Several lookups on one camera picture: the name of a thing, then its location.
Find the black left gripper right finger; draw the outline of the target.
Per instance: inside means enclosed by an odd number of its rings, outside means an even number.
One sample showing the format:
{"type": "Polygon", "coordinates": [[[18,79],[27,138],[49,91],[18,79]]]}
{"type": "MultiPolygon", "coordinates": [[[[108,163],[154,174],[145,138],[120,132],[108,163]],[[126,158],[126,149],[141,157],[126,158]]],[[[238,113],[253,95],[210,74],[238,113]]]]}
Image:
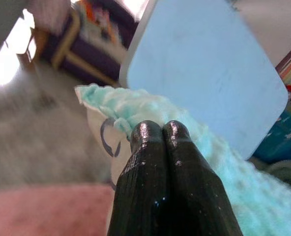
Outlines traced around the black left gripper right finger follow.
{"type": "Polygon", "coordinates": [[[220,178],[184,124],[163,126],[171,183],[174,236],[239,236],[241,229],[220,178]]]}

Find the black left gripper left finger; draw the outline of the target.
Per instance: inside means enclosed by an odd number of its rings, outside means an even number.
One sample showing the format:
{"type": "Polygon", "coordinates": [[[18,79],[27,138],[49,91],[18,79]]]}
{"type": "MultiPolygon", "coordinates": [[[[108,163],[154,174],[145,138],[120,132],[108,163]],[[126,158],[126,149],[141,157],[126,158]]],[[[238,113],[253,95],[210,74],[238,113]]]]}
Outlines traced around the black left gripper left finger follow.
{"type": "Polygon", "coordinates": [[[110,236],[169,235],[169,177],[161,127],[140,122],[131,133],[131,157],[115,191],[110,236]]]}

